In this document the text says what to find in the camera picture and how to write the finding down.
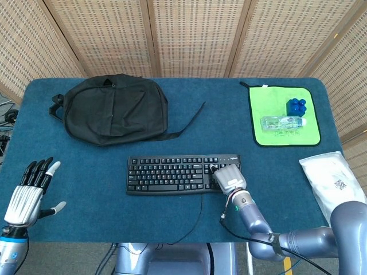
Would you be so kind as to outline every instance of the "woven panel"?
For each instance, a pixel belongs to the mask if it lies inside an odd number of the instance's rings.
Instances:
[[[151,76],[138,0],[50,0],[61,28],[90,76]]]
[[[223,77],[244,1],[154,1],[162,76]]]
[[[231,76],[297,76],[353,2],[259,0]]]
[[[349,167],[367,193],[367,140],[344,150],[344,154]]]
[[[327,87],[340,136],[367,123],[367,12],[311,75]]]
[[[0,1],[3,86],[21,99],[26,86],[35,78],[81,76],[84,74],[36,1]]]

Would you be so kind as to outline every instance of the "qr code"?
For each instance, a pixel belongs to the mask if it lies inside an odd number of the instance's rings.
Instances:
[[[340,190],[343,190],[346,187],[346,184],[342,180],[338,180],[337,182],[334,182],[335,187],[339,188]]]

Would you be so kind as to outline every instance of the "robotic arm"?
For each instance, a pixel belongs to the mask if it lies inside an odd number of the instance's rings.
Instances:
[[[249,242],[251,254],[258,259],[282,261],[293,257],[288,251],[307,258],[339,257],[339,274],[367,274],[367,205],[345,202],[331,214],[331,228],[294,230],[275,234],[246,191],[246,181],[236,165],[221,169],[210,167],[223,193],[238,209],[251,238],[272,243]]]
[[[0,275],[15,274],[24,262],[29,248],[27,228],[38,219],[57,214],[66,205],[60,202],[51,209],[40,210],[42,197],[60,166],[55,162],[48,169],[52,160],[30,163],[13,192],[4,218],[8,226],[3,227],[0,237]]]

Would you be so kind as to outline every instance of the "green cloth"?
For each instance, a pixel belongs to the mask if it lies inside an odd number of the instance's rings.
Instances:
[[[299,129],[263,131],[263,116],[286,116],[289,99],[305,99],[307,123]],[[255,140],[262,146],[314,146],[320,142],[320,131],[309,90],[297,87],[250,87],[249,102]]]

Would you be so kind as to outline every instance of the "black backpack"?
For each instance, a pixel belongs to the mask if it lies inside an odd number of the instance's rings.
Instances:
[[[126,74],[96,76],[52,100],[49,113],[64,122],[67,133],[99,146],[177,138],[205,104],[183,130],[165,133],[168,101],[153,80]],[[56,114],[60,107],[64,108],[63,118]]]

